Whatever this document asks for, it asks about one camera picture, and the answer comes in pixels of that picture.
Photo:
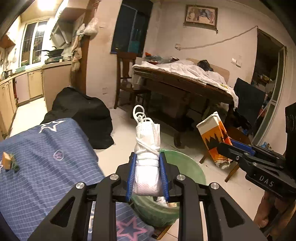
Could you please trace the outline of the person right hand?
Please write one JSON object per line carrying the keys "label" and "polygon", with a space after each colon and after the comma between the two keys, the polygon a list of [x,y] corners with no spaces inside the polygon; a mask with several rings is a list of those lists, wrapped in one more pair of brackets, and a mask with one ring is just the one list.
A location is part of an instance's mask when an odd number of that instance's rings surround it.
{"label": "person right hand", "polygon": [[295,201],[283,201],[273,194],[265,191],[255,214],[254,223],[259,228],[266,227],[273,219],[273,215],[280,215],[279,220],[275,223],[273,231],[283,230],[291,220],[295,212]]}

